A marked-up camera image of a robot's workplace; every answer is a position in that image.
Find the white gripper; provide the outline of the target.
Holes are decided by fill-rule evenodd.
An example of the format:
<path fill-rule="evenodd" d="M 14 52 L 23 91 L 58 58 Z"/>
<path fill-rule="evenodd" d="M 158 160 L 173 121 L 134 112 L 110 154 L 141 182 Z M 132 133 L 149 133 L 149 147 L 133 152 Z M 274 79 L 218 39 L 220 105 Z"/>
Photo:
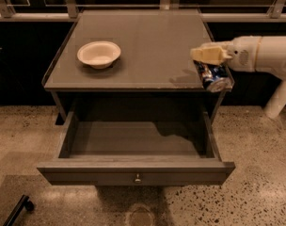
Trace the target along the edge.
<path fill-rule="evenodd" d="M 194 61 L 211 65 L 220 65 L 227 60 L 226 64 L 234 71 L 253 73 L 256 71 L 256 55 L 261 40 L 259 36 L 243 36 L 205 42 L 199 48 L 191 49 L 190 56 Z"/>

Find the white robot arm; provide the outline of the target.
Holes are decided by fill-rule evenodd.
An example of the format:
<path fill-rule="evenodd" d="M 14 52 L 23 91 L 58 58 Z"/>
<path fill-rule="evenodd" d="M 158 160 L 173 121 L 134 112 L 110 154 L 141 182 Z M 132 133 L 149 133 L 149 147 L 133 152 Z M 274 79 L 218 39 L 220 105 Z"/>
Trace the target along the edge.
<path fill-rule="evenodd" d="M 273 74 L 281 83 L 264 107 L 264 113 L 274 119 L 286 105 L 286 36 L 243 36 L 207 42 L 193 48 L 190 56 L 204 64 L 226 64 L 237 72 Z"/>

